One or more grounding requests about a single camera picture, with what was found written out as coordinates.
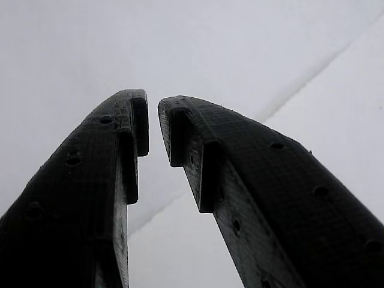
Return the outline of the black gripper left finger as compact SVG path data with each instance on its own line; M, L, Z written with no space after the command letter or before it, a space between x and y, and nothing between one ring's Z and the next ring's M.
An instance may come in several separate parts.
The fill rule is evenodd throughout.
M128 287L127 207L148 152L144 90L97 106L1 217L1 286Z

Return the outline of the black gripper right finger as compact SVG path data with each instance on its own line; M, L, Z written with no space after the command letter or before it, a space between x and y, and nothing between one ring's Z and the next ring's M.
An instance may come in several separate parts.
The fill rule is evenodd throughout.
M194 97L165 98L158 115L245 287L383 286L383 224L301 144Z

